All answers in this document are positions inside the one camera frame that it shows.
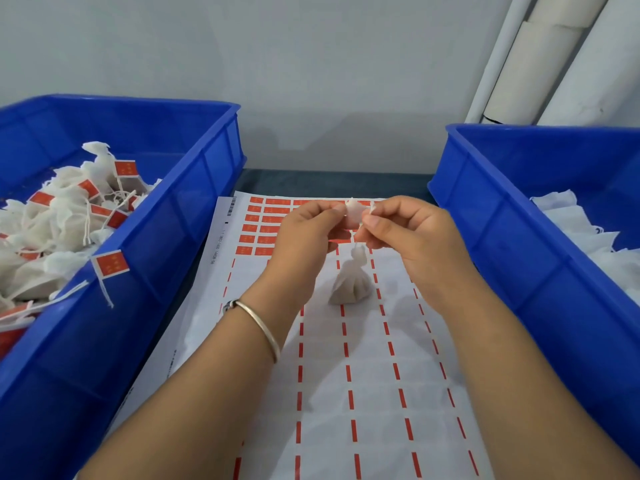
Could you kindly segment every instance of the human hand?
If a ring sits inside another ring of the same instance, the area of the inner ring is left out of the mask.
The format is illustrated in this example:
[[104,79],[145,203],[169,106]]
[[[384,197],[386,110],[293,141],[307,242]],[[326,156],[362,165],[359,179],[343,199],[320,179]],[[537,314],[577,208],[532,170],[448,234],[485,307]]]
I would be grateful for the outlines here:
[[396,196],[364,212],[356,242],[371,249],[391,247],[422,296],[438,313],[464,297],[469,286],[483,286],[449,213],[416,198]]
[[313,200],[293,210],[280,225],[265,275],[295,290],[299,305],[308,302],[327,253],[338,245],[329,239],[350,239],[342,202]]

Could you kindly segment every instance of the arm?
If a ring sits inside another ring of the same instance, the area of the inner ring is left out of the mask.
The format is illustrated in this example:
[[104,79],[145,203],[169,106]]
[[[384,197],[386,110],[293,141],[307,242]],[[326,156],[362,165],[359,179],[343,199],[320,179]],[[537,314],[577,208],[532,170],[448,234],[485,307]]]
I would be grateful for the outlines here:
[[[344,205],[314,201],[282,222],[271,262],[241,301],[280,347],[313,293],[328,251],[344,239]],[[222,317],[203,344],[111,435],[80,480],[222,478],[244,439],[273,368],[262,330],[241,308]]]
[[640,478],[484,282],[446,210],[394,197],[371,214],[356,240],[396,249],[422,296],[443,316],[496,478]]

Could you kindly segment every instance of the bracelet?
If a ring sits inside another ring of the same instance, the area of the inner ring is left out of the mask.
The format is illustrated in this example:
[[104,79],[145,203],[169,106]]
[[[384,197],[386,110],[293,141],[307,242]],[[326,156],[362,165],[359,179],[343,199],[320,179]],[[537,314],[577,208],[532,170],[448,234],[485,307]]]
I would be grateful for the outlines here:
[[264,336],[267,338],[269,345],[271,346],[271,352],[273,353],[273,363],[277,363],[280,360],[280,346],[276,342],[276,339],[273,338],[273,335],[271,334],[271,331],[267,328],[267,325],[264,324],[264,322],[260,319],[258,314],[256,314],[251,308],[246,306],[244,303],[242,303],[242,301],[238,299],[233,299],[229,301],[223,308],[224,313],[227,313],[229,309],[235,308],[236,306],[239,306],[245,312],[247,312],[247,314],[253,319],[253,321],[258,324],[258,326],[264,333]]

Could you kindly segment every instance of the gray wall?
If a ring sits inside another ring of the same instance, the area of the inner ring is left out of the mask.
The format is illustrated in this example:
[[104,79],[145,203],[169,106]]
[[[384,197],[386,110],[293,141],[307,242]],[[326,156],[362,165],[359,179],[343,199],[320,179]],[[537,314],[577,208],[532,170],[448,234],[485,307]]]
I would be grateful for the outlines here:
[[428,173],[511,0],[0,0],[0,105],[238,102],[248,166]]

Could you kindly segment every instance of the blue plastic crate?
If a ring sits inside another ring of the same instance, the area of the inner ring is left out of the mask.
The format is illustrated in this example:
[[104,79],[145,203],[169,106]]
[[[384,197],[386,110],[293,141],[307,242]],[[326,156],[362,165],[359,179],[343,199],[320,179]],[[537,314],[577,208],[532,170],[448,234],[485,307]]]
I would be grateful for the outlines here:
[[429,184],[485,281],[640,464],[640,308],[531,202],[571,189],[640,248],[640,130],[451,125]]
[[100,443],[169,304],[246,160],[224,102],[52,95],[0,109],[0,195],[25,201],[53,168],[104,141],[163,178],[98,253],[122,250],[129,273],[105,281],[90,264],[0,362],[0,477],[72,478]]

